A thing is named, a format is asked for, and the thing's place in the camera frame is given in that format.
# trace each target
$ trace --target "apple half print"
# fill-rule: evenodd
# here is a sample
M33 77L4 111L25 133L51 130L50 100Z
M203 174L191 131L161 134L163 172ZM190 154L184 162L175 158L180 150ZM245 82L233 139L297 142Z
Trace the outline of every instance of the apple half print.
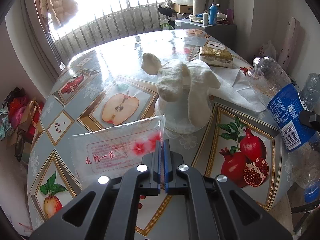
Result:
M139 99L118 93L112 96L104 105L102 120L113 125L119 125L127 120L138 109Z
M44 199L43 209L46 217L49 219L61 208L60 200L55 196L58 192L67 190L63 185L54 183L57 177L57 171L47 180L46 184L40 186L40 191L44 195L48 195Z

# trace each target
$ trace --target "white bottle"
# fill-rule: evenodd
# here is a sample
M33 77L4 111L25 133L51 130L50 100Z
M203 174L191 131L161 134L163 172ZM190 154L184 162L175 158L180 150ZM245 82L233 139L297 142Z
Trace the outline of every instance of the white bottle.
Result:
M204 13L202 17L203 17L203 25L208 26L209 15L207 13Z

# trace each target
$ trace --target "apple print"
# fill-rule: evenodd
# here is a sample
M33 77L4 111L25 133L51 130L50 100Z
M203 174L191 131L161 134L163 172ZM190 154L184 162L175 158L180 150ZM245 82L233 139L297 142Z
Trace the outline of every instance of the apple print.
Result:
M124 84L124 83L117 84L116 86L119 92L126 91L129 87L127 84Z
M73 80L68 82L62 89L61 89L61 93L62 94L70 94L73 91L75 91L77 89L77 87L79 86L79 84L84 80L84 76L83 74L79 74L76 77L72 78Z
M56 180L57 171L47 180L46 184L40 186L40 191L44 195L48 195L44 199L43 209L46 217L49 219L55 213L57 213L61 208L60 200L55 196L58 192L67 190L63 185L54 183Z
M102 120L114 125L119 125L127 120L139 106L139 99L118 93L112 96L104 105Z

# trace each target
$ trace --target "beige jacket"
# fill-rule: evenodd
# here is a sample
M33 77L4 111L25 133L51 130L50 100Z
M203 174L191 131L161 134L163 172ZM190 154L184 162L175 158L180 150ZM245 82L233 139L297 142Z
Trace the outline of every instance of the beige jacket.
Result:
M66 24L78 11L78 4L74 0L40 0L43 18L51 14L55 29Z

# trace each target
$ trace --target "pomegranate print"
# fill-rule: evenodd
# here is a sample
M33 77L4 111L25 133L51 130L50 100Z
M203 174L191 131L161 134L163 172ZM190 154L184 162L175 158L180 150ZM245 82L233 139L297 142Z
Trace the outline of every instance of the pomegranate print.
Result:
M246 183L253 187L258 187L265 181L268 173L268 163L262 158L257 158L252 164L246 164L243 176Z
M83 74L79 74L76 77L73 77L71 81L69 81L62 89L62 94L70 94L74 90L76 90L79 84L84 80Z
M225 161L221 167L221 174L226 175L238 187L244 187L247 183L244 180L244 168L246 167L247 158L241 152L235 152L231 155L229 149L221 149Z
M263 141L252 134L250 128L243 131L246 126L239 118L235 122L217 124L225 132L219 136L225 140L233 140L236 146L226 147L219 152L225 161L221 166L221 174L226 175L238 187L249 184L253 187L260 186L268 176L269 166L266 162L267 149Z
M246 136L240 141L240 151L249 158L251 162L254 162L257 158L266 159L267 149L263 141L254 136L250 128L244 129Z

